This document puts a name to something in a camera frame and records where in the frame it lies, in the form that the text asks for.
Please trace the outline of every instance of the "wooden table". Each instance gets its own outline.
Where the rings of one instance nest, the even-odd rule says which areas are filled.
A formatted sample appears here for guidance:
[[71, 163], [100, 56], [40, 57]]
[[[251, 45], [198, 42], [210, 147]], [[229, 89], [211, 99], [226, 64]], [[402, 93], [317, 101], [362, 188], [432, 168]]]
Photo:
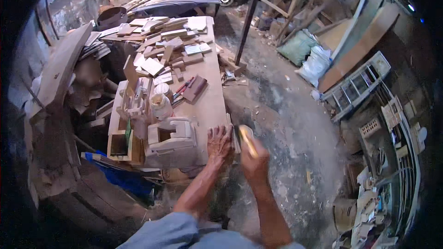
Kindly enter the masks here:
[[[214, 20], [212, 17], [206, 17], [207, 34], [200, 35], [212, 37], [213, 41], [209, 46], [212, 52], [205, 53], [205, 60], [201, 63], [191, 64], [182, 72], [184, 80], [187, 81], [196, 74], [208, 80], [208, 84], [202, 94], [193, 104], [182, 102], [174, 108], [174, 115], [177, 117], [186, 117], [191, 119], [197, 134], [198, 162], [196, 164], [206, 164], [208, 160], [207, 152], [207, 132], [210, 127], [220, 124], [227, 124], [226, 108], [224, 106], [223, 89], [221, 87], [219, 60], [215, 49], [214, 38]], [[174, 83], [169, 85], [175, 92], [183, 81], [179, 83], [174, 76]]]

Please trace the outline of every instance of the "person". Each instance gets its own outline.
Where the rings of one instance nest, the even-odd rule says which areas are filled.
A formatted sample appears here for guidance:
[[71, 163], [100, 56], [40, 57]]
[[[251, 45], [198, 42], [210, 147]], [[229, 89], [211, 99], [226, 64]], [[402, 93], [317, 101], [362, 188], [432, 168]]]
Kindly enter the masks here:
[[[238, 232], [222, 230], [220, 224], [201, 222], [210, 191], [219, 174], [232, 163], [233, 126], [208, 130], [208, 163], [191, 182], [174, 206], [173, 213], [146, 222], [119, 249], [125, 248], [260, 248]], [[269, 152], [251, 139], [258, 157], [246, 143], [241, 148], [241, 167], [257, 201], [262, 242], [266, 248], [303, 249], [292, 241], [289, 228], [274, 200], [268, 178]]]

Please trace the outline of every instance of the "plastic bag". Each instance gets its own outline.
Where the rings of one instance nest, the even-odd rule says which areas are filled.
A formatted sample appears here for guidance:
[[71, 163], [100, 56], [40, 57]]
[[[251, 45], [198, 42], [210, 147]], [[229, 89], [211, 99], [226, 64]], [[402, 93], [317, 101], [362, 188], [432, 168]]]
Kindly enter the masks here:
[[296, 72], [315, 88], [318, 87], [318, 79], [322, 77], [331, 64], [331, 51], [324, 50], [321, 46], [311, 48], [311, 55], [303, 62], [301, 69]]
[[318, 45], [311, 33], [307, 29], [298, 31], [296, 36], [291, 38], [284, 45], [277, 48], [277, 51], [288, 58], [297, 67], [302, 65], [305, 56], [309, 54], [311, 47]]

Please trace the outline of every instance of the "concrete floor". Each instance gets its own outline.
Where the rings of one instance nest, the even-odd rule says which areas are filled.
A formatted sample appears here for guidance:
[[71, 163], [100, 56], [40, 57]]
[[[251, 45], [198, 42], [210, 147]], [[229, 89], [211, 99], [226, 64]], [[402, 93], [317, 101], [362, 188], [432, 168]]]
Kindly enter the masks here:
[[[214, 26], [217, 44], [235, 52], [243, 19], [233, 15], [231, 8], [220, 8]], [[268, 148], [272, 190], [294, 240], [306, 248], [330, 248], [337, 237], [332, 202], [349, 154], [338, 126], [322, 103], [310, 96], [313, 87], [269, 41], [254, 28], [249, 31], [242, 56], [248, 62], [249, 85], [225, 86], [226, 107], [234, 124], [251, 127]], [[232, 168], [225, 188], [217, 194], [213, 211], [227, 209], [228, 229], [258, 239], [257, 204], [239, 166]]]

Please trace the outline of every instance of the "light blue shirt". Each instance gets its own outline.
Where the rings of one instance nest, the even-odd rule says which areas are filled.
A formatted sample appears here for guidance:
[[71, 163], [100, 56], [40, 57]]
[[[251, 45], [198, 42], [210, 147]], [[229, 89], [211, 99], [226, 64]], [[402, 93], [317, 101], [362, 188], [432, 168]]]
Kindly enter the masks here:
[[[148, 221], [119, 249], [176, 249], [176, 248], [263, 248], [238, 232], [223, 230], [220, 224], [204, 225], [187, 213], [170, 213], [162, 219]], [[296, 242], [283, 249], [304, 249]]]

